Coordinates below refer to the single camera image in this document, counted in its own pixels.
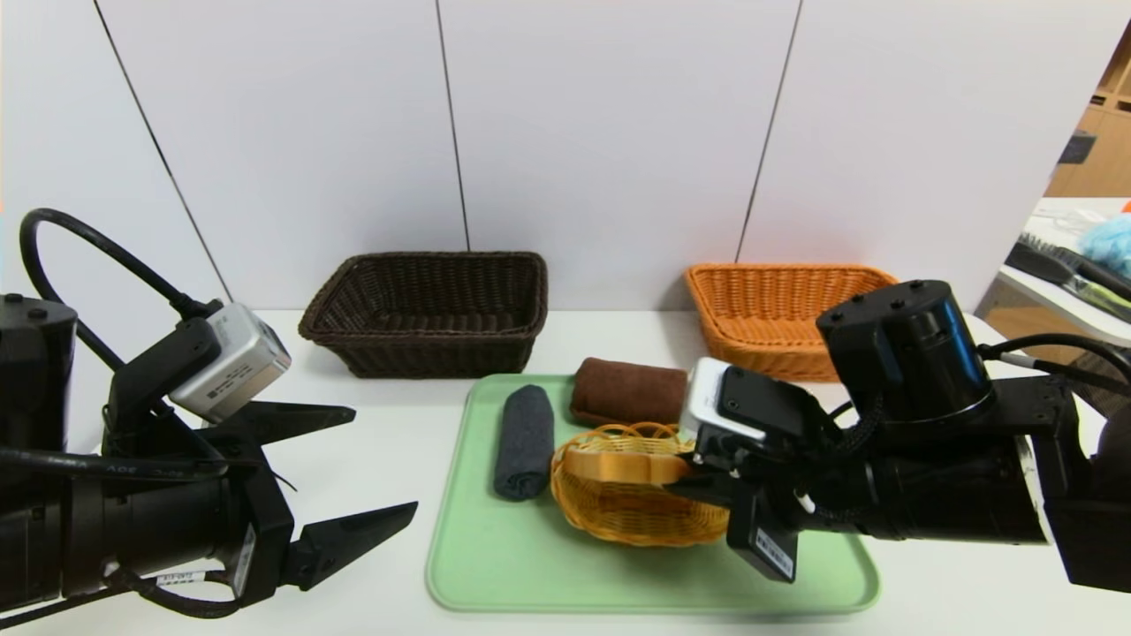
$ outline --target plastic tray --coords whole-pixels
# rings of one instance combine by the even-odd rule
[[[880,578],[856,536],[805,532],[797,582],[762,578],[720,541],[693,548],[629,548],[567,523],[547,490],[515,504],[491,488],[503,402],[526,385],[546,389],[558,444],[584,430],[569,415],[571,376],[501,375],[475,384],[432,538],[428,586],[441,605],[483,612],[618,612],[811,616],[857,612]]]

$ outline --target orange object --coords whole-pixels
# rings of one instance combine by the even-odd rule
[[[896,284],[862,265],[706,264],[687,270],[710,354],[792,381],[839,381],[817,317]]]
[[[688,467],[675,455],[693,448],[665,424],[607,424],[575,437],[554,453],[550,489],[570,525],[597,539],[639,547],[713,543],[726,533],[729,510],[677,497],[656,484],[679,479]]]

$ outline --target white table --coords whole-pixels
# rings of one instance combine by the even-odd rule
[[[1053,548],[872,539],[865,541],[880,569],[883,592],[874,608],[847,617],[758,621],[449,612],[429,596],[424,566],[472,381],[359,380],[331,353],[299,338],[299,311],[264,311],[261,316],[295,359],[291,371],[261,395],[264,399],[357,409],[351,424],[268,447],[274,469],[300,490],[287,492],[299,523],[420,500],[413,524],[313,591],[284,587],[274,599],[219,621],[175,616],[130,595],[29,624],[12,636],[199,636],[205,630],[239,636],[1128,633],[1131,595],[1070,585]],[[1000,341],[981,320],[968,320],[978,342]],[[551,312],[527,371],[570,373],[587,355],[685,368],[703,354],[693,313]],[[996,377],[1026,373],[1002,363],[991,363],[991,372]],[[846,398],[839,385],[811,387],[827,407]],[[1102,421],[1087,409],[1081,418],[1081,437],[1088,442],[1085,450],[1093,452]],[[211,596],[216,587],[178,590]]]
[[[1120,214],[1126,203],[1126,198],[1045,198],[1041,199],[1037,210],[1082,208],[1112,217]],[[1052,218],[1030,216],[1025,231],[1051,243],[1073,250],[1079,249],[1077,246],[1079,234],[1059,227]],[[1002,265],[998,281],[1047,307],[1093,337],[1121,346],[1131,346],[1131,324],[1081,301],[1059,285],[1008,265]]]

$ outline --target white wall panel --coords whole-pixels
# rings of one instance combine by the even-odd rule
[[[102,0],[225,283],[302,308],[347,257],[466,249],[432,0]]]
[[[795,0],[440,0],[472,249],[556,309],[685,302],[733,260]]]
[[[974,309],[1131,3],[804,0],[743,261],[860,261]]]
[[[101,230],[183,291],[223,295],[153,146],[90,0],[3,3],[3,291],[34,291],[20,261],[28,209],[54,207]],[[124,359],[172,330],[164,299],[81,239],[42,226],[55,290]],[[70,447],[100,440],[110,371],[81,345]]]

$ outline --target brown wicker basket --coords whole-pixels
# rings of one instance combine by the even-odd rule
[[[390,252],[346,260],[299,334],[360,378],[517,373],[546,320],[546,264],[533,252]]]
[[[688,287],[719,360],[793,381],[839,381],[817,317],[854,294],[893,285],[861,265],[696,265]]]
[[[641,429],[649,435],[642,435]],[[726,508],[672,495],[655,483],[639,483],[647,478],[633,480],[637,483],[602,481],[567,470],[567,454],[575,449],[608,455],[606,461],[625,454],[625,464],[606,466],[606,473],[631,479],[629,475],[640,473],[631,462],[637,457],[629,454],[674,456],[693,447],[693,442],[676,439],[675,430],[665,424],[606,424],[575,437],[554,453],[550,488],[570,525],[597,539],[639,547],[713,543],[726,533]]]

